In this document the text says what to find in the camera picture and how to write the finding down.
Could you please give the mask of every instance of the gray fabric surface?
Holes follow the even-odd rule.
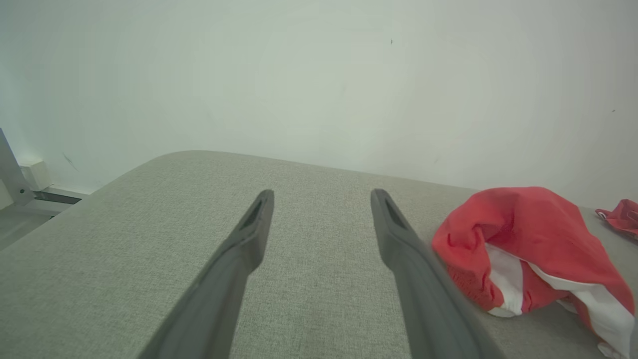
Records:
[[[250,276],[231,356],[410,356],[369,208],[386,189],[421,238],[473,190],[189,151],[156,158],[0,252],[0,356],[133,357],[259,191],[275,191],[264,262]],[[635,291],[638,246],[583,210]],[[478,309],[511,358],[601,358],[558,305],[512,319]],[[634,333],[632,354],[638,354]]]

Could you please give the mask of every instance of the white wall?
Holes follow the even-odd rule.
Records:
[[[635,0],[0,6],[0,126],[64,187],[212,149],[638,199]]]

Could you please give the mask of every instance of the red and white cloth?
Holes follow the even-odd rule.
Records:
[[[596,214],[615,230],[638,240],[638,203],[624,199],[613,211],[596,210]]]
[[[559,195],[540,187],[479,192],[445,219],[432,246],[489,313],[512,317],[562,300],[603,340],[605,356],[629,358],[632,292],[578,207]]]

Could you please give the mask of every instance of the red cloth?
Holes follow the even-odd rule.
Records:
[[[613,211],[596,210],[613,228],[638,239],[638,203],[624,199]]]
[[[578,207],[559,195],[540,187],[479,192],[445,219],[432,246],[484,310],[514,316],[565,298],[628,357],[632,292]]]

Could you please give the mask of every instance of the floor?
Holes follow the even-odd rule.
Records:
[[[51,217],[32,213],[22,213],[15,207],[7,207],[0,211],[0,250],[9,247],[24,237],[27,233],[38,228]]]

